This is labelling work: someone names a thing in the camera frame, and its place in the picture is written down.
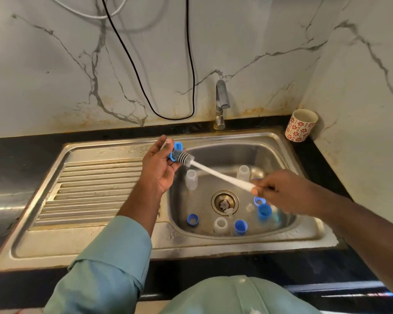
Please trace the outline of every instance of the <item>granite countertop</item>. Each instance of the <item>granite countertop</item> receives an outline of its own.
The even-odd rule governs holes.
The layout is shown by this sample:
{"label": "granite countertop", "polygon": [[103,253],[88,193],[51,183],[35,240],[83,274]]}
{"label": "granite countertop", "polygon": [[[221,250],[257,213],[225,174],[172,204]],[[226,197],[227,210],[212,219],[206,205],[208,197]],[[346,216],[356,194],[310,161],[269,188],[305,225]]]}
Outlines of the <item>granite countertop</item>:
{"label": "granite countertop", "polygon": [[[226,121],[226,131],[278,126],[290,116]],[[0,138],[0,246],[66,143],[213,131],[212,122]],[[311,139],[291,143],[313,182],[349,197]],[[0,309],[42,307],[65,268],[0,273]],[[351,248],[246,254],[221,258],[151,261],[140,300],[171,299],[195,283],[218,275],[247,275],[279,285],[377,280]]]}

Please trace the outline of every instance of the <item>blue lid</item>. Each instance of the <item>blue lid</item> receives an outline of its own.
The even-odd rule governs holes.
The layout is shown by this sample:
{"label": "blue lid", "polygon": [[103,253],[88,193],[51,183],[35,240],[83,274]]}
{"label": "blue lid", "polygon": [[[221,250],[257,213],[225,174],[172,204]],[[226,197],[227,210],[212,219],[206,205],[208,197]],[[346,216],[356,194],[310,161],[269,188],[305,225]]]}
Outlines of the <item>blue lid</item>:
{"label": "blue lid", "polygon": [[188,215],[188,218],[186,218],[186,221],[190,226],[196,226],[198,224],[198,215],[191,213]]}
{"label": "blue lid", "polygon": [[[182,142],[174,142],[174,143],[173,143],[173,149],[174,149],[174,150],[178,150],[178,151],[183,151]],[[172,156],[172,152],[170,153],[169,158],[170,158],[173,162],[176,162],[176,160],[175,160],[175,159],[173,158],[173,156]]]}
{"label": "blue lid", "polygon": [[258,206],[258,217],[261,220],[267,220],[272,215],[272,208],[268,204]]}
{"label": "blue lid", "polygon": [[236,220],[234,229],[237,235],[245,234],[246,230],[248,230],[248,224],[244,220]]}
{"label": "blue lid", "polygon": [[253,202],[255,203],[256,207],[259,207],[259,205],[266,204],[266,203],[267,203],[267,200],[264,199],[264,198],[262,198],[262,197],[256,196],[256,197],[253,199]]}

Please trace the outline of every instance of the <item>drain strainer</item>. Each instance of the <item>drain strainer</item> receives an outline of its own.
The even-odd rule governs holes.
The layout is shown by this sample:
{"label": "drain strainer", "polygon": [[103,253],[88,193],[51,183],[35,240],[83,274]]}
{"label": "drain strainer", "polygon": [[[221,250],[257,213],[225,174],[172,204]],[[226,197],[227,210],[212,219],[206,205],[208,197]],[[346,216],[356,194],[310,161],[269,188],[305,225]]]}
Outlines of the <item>drain strainer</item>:
{"label": "drain strainer", "polygon": [[219,190],[211,199],[211,206],[216,213],[227,216],[226,209],[232,208],[233,213],[239,208],[239,199],[229,190]]}

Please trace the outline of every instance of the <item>shirt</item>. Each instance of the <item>shirt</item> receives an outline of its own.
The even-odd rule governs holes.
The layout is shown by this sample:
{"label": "shirt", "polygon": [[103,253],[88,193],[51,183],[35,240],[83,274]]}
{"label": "shirt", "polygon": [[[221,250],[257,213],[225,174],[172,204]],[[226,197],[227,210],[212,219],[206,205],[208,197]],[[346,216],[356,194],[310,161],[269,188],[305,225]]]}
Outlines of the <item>shirt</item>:
{"label": "shirt", "polygon": [[[56,285],[45,313],[131,313],[150,261],[147,231],[116,216],[77,256]],[[280,286],[244,275],[203,280],[173,298],[160,314],[319,314]]]}

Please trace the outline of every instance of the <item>marble wall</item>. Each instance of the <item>marble wall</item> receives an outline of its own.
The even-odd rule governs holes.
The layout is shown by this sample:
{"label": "marble wall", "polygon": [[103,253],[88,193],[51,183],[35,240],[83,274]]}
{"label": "marble wall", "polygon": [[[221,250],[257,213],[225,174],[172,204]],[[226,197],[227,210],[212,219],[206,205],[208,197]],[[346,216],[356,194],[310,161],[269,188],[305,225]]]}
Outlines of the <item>marble wall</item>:
{"label": "marble wall", "polygon": [[301,107],[353,199],[393,222],[393,0],[347,0]]}
{"label": "marble wall", "polygon": [[[103,13],[99,0],[61,1]],[[344,2],[190,0],[198,85],[187,121],[214,119],[218,79],[230,95],[226,118],[291,113]],[[155,109],[189,115],[185,0],[128,0],[114,23]],[[0,0],[0,137],[167,123],[151,112],[107,20],[52,0]]]}

